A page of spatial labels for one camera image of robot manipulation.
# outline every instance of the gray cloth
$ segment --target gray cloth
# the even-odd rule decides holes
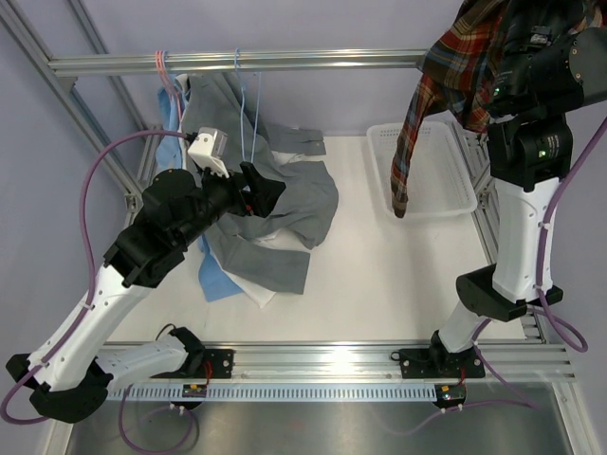
[[[197,132],[202,126],[228,135],[222,159],[238,170],[240,144],[240,87],[231,74],[190,76],[190,102],[181,130]],[[245,150],[250,160],[255,121],[255,99],[246,99]],[[300,161],[280,166],[270,150],[288,154],[324,155],[322,133],[264,124],[259,118],[254,165],[261,175],[286,183],[272,214],[224,215],[207,230],[207,239],[222,268],[276,292],[304,292],[309,254],[269,249],[253,239],[279,228],[289,228],[308,249],[324,241],[338,206],[338,191],[324,163]]]

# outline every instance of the white tabletop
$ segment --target white tabletop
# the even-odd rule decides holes
[[[325,143],[323,161],[340,204],[325,242],[311,251],[303,295],[277,294],[263,310],[244,294],[208,303],[194,245],[110,341],[154,339],[169,322],[206,342],[421,340],[440,328],[457,303],[455,279],[487,265],[471,216],[416,224],[389,219],[370,183],[366,139]],[[483,337],[524,333],[515,320],[492,323]]]

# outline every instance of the blue cloth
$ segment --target blue cloth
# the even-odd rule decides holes
[[[175,86],[179,97],[181,98],[181,106],[185,112],[187,106],[186,97],[183,96],[179,83],[175,81],[175,76],[170,75],[171,81]],[[170,98],[164,87],[158,90],[158,106],[160,108],[160,116],[162,117],[162,127],[165,130],[177,131],[179,129],[179,111],[175,97]],[[165,171],[173,163],[174,168],[181,169],[183,160],[181,158],[181,148],[179,147],[179,139],[177,137],[166,136],[162,139],[156,149],[156,163],[158,171]]]
[[[198,247],[205,254],[205,259],[198,270],[198,280],[202,286],[202,292],[205,294],[205,299],[216,301],[243,292],[213,258],[211,248],[204,235],[198,239]]]

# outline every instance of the red plaid fabric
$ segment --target red plaid fabric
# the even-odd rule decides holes
[[[453,26],[432,46],[420,66],[423,73],[396,143],[392,163],[392,206],[403,217],[407,177],[423,119],[447,109],[464,128],[481,133],[489,115],[483,108],[502,58],[506,31],[501,23],[507,0],[465,0]],[[597,3],[572,32],[601,27]]]

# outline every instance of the laundry basket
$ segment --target laundry basket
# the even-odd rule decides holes
[[[375,164],[376,182],[382,208],[397,218],[392,210],[390,173],[396,151],[400,123],[372,126],[367,140]],[[476,196],[462,151],[450,126],[441,121],[425,121],[415,143],[407,184],[409,203],[405,220],[421,220],[471,213]]]

